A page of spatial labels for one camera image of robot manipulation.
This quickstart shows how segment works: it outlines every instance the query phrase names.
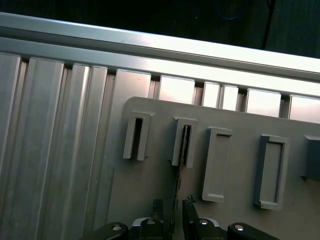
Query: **rectangular slot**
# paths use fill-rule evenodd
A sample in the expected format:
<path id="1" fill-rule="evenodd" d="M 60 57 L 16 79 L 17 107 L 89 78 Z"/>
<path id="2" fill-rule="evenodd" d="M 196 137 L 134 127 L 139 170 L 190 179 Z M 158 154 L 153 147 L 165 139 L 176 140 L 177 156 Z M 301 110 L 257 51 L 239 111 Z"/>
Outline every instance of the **rectangular slot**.
<path id="1" fill-rule="evenodd" d="M 145 159 L 150 118 L 149 113 L 131 112 L 125 137 L 124 159 Z"/>
<path id="2" fill-rule="evenodd" d="M 179 166 L 183 159 L 187 168 L 192 168 L 197 137 L 198 121 L 193 119 L 178 118 L 175 134 L 172 165 Z"/>
<path id="3" fill-rule="evenodd" d="M 142 123 L 143 123 L 143 120 L 141 118 L 135 119 L 132 148 L 131 148 L 131 158 L 133 159 L 138 159 Z"/>
<path id="4" fill-rule="evenodd" d="M 179 157 L 181 160 L 183 160 L 183 164 L 187 163 L 190 135 L 191 135 L 191 126 L 185 125 L 183 127 L 183 132 L 182 132 L 182 142 L 181 142 L 180 157 Z"/>
<path id="5" fill-rule="evenodd" d="M 211 128 L 202 199 L 223 203 L 232 130 Z"/>
<path id="6" fill-rule="evenodd" d="M 284 137 L 261 135 L 253 201 L 262 209 L 282 208 L 288 167 L 288 141 Z"/>

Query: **dark background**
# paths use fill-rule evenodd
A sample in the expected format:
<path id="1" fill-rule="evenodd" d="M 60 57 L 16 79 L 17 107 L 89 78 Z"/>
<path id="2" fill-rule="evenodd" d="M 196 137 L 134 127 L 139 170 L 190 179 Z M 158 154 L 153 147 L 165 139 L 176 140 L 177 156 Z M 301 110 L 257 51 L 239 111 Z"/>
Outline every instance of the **dark background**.
<path id="1" fill-rule="evenodd" d="M 0 11 L 262 49 L 267 1 L 0 0 Z M 225 20 L 217 6 L 228 17 L 246 11 Z M 319 30 L 319 0 L 276 0 L 265 49 L 320 58 Z"/>

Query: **rectangular opening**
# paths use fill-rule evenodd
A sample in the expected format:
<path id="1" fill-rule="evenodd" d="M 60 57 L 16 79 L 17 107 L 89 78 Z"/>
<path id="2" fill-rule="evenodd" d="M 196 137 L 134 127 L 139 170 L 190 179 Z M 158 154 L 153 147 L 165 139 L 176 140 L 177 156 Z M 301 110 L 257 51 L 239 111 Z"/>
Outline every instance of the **rectangular opening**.
<path id="1" fill-rule="evenodd" d="M 191 136 L 191 126 L 185 125 L 183 127 L 183 132 L 182 132 L 182 141 L 181 141 L 181 148 L 180 148 L 180 155 L 179 155 L 179 158 L 182 161 L 180 162 L 180 164 L 186 164 L 187 162 L 190 136 Z"/>
<path id="2" fill-rule="evenodd" d="M 135 119 L 133 141 L 132 141 L 132 150 L 131 150 L 132 159 L 134 159 L 134 160 L 137 160 L 137 157 L 138 157 L 142 123 L 143 123 L 142 118 Z"/>
<path id="3" fill-rule="evenodd" d="M 282 144 L 273 142 L 267 143 L 260 195 L 260 199 L 265 202 L 278 202 L 282 152 Z"/>

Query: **reflective metal surface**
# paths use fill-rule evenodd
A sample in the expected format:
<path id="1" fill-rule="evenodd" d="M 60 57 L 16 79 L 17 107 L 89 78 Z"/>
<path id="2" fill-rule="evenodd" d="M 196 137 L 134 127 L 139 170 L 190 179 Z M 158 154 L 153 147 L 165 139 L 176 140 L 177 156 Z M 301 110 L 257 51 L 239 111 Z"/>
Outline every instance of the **reflective metal surface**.
<path id="1" fill-rule="evenodd" d="M 290 96 L 288 118 L 320 124 L 320 99 Z"/>
<path id="2" fill-rule="evenodd" d="M 0 55 L 0 229 L 25 71 L 20 57 Z"/>
<path id="3" fill-rule="evenodd" d="M 235 111 L 237 108 L 238 88 L 224 85 L 220 90 L 219 108 Z"/>
<path id="4" fill-rule="evenodd" d="M 111 199 L 111 188 L 113 184 L 114 168 L 117 161 L 121 159 L 113 159 L 114 139 L 119 135 L 121 128 L 122 112 L 125 103 L 132 97 L 148 97 L 151 75 L 118 70 L 114 80 L 113 94 L 110 105 L 110 114 L 108 127 L 106 132 L 105 151 L 101 166 L 101 176 L 99 179 L 99 190 L 97 196 L 97 204 L 95 210 L 95 228 L 99 228 L 105 224 L 106 219 L 115 219 L 117 209 L 109 209 Z"/>
<path id="5" fill-rule="evenodd" d="M 159 100 L 192 104 L 195 81 L 169 76 L 161 76 Z"/>
<path id="6" fill-rule="evenodd" d="M 42 236 L 44 238 L 59 239 L 62 236 L 70 236 L 69 231 L 74 231 L 74 229 L 68 228 L 69 213 L 72 208 L 74 180 L 78 178 L 76 176 L 77 168 L 81 166 L 78 165 L 77 158 L 82 138 L 89 74 L 89 67 L 74 65 L 71 79 L 67 79 L 66 82 L 68 96 L 62 106 L 57 133 L 59 141 L 55 148 L 55 164 L 52 166 L 51 184 L 43 223 Z M 60 186 L 59 191 L 55 191 L 57 186 Z"/>
<path id="7" fill-rule="evenodd" d="M 36 237 L 63 66 L 29 61 L 12 158 L 6 159 L 10 169 L 0 206 L 0 239 Z"/>
<path id="8" fill-rule="evenodd" d="M 320 80 L 319 59 L 212 42 L 0 13 L 0 34 L 83 48 L 127 51 Z"/>
<path id="9" fill-rule="evenodd" d="M 202 106 L 217 108 L 219 102 L 220 85 L 205 82 L 203 88 Z"/>
<path id="10" fill-rule="evenodd" d="M 248 89 L 244 112 L 279 117 L 280 102 L 279 93 Z"/>
<path id="11" fill-rule="evenodd" d="M 233 85 L 241 89 L 256 88 L 281 94 L 298 94 L 320 97 L 320 83 L 265 75 L 241 70 L 231 70 L 178 61 L 137 57 L 75 47 L 0 37 L 0 51 L 22 56 L 37 56 L 63 60 L 67 63 L 86 63 L 107 66 L 109 69 L 131 69 L 156 76 L 169 75 L 194 79 L 197 82 L 212 81 L 221 85 Z"/>
<path id="12" fill-rule="evenodd" d="M 83 72 L 83 80 L 78 79 L 77 81 L 85 84 L 88 78 L 86 74 L 87 67 L 85 67 Z M 90 70 L 85 96 L 86 101 L 83 108 L 81 135 L 77 144 L 76 165 L 74 166 L 73 179 L 71 181 L 71 191 L 68 193 L 71 197 L 66 226 L 66 239 L 80 238 L 83 233 L 82 228 L 89 207 L 87 205 L 89 197 L 88 185 L 91 182 L 92 169 L 95 167 L 96 143 L 106 80 L 106 68 L 94 67 Z"/>
<path id="13" fill-rule="evenodd" d="M 0 55 L 0 176 L 19 78 L 20 57 Z"/>

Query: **grooved metal panel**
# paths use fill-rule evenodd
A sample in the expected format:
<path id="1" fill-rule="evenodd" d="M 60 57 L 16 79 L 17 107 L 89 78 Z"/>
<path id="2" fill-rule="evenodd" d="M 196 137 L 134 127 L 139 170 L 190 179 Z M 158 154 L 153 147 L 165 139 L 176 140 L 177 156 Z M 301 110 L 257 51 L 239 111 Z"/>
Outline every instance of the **grooved metal panel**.
<path id="1" fill-rule="evenodd" d="M 19 83 L 20 64 L 20 57 L 0 54 L 0 176 L 15 92 Z"/>
<path id="2" fill-rule="evenodd" d="M 29 62 L 12 158 L 6 159 L 11 163 L 1 206 L 1 239 L 36 237 L 63 66 Z"/>

